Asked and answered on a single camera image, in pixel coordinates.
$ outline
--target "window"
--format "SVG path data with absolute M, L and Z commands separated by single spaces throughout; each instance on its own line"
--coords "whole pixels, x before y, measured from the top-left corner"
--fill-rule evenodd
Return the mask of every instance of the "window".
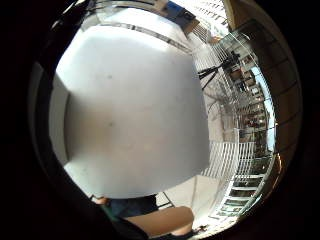
M 245 190 L 231 190 L 230 196 L 232 197 L 252 197 L 255 190 L 245 191 Z
M 227 201 L 224 203 L 225 205 L 230 205 L 230 206 L 244 206 L 246 205 L 248 201 L 247 200 L 231 200 L 227 199 Z
M 234 187 L 258 187 L 261 183 L 262 178 L 249 178 L 246 181 L 234 182 Z

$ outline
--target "white table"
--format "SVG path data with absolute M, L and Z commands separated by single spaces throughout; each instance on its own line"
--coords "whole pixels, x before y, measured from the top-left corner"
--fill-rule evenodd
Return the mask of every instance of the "white table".
M 70 94 L 64 168 L 88 196 L 146 196 L 207 167 L 191 56 L 140 32 L 95 26 L 77 34 L 57 75 Z

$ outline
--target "person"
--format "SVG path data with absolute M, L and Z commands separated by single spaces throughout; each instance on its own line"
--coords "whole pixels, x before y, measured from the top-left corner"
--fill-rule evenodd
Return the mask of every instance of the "person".
M 194 217 L 191 209 L 187 207 L 178 207 L 159 211 L 156 204 L 156 194 L 130 199 L 110 199 L 106 197 L 94 197 L 92 199 L 94 199 L 96 204 L 107 205 L 114 216 L 125 218 L 139 226 L 146 231 L 152 239 L 187 240 L 195 235 L 195 232 L 192 229 Z

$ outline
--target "table top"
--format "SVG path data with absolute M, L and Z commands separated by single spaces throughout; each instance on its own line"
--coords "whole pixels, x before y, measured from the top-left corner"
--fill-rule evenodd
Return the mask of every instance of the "table top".
M 110 26 L 79 32 L 55 81 L 69 92 L 65 170 L 90 196 L 161 192 L 209 163 L 204 99 L 192 57 Z

